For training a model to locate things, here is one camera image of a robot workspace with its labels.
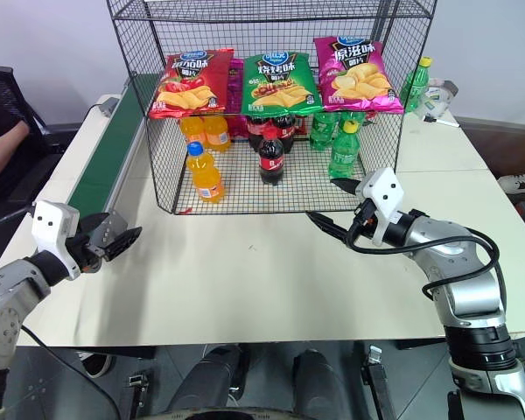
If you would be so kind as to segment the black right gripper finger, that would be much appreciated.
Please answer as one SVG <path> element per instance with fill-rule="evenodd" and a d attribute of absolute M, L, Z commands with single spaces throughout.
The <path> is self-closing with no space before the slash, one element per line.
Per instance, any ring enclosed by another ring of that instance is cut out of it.
<path fill-rule="evenodd" d="M 351 178 L 332 178 L 330 182 L 353 196 L 358 195 L 358 187 L 361 183 L 359 180 Z"/>
<path fill-rule="evenodd" d="M 307 212 L 306 215 L 309 217 L 311 222 L 322 232 L 341 241 L 346 246 L 349 245 L 348 230 L 337 225 L 332 218 L 329 218 L 318 212 Z"/>

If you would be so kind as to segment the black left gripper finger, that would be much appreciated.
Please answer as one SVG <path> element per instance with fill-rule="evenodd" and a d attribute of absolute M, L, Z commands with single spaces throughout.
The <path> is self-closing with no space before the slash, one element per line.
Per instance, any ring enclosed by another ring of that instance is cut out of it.
<path fill-rule="evenodd" d="M 142 233 L 142 227 L 133 227 L 119 234 L 106 248 L 105 260 L 110 262 L 117 258 L 138 239 Z"/>
<path fill-rule="evenodd" d="M 79 233 L 91 235 L 107 218 L 109 213 L 93 213 L 79 220 Z"/>

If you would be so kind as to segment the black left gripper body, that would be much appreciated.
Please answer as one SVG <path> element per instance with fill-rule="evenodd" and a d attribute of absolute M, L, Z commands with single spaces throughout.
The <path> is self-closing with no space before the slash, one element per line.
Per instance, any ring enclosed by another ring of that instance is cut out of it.
<path fill-rule="evenodd" d="M 106 239 L 106 229 L 96 227 L 89 232 L 79 232 L 74 237 L 66 239 L 66 249 L 74 259 L 82 274 L 98 272 L 108 260 L 102 247 Z"/>

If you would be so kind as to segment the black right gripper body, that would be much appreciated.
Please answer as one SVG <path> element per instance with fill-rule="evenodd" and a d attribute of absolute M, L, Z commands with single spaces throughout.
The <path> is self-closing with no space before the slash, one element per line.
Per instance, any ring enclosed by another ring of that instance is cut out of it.
<path fill-rule="evenodd" d="M 377 218 L 375 215 L 377 207 L 370 199 L 364 199 L 355 209 L 353 222 L 347 230 L 346 239 L 356 241 L 361 236 L 372 239 L 377 228 Z"/>

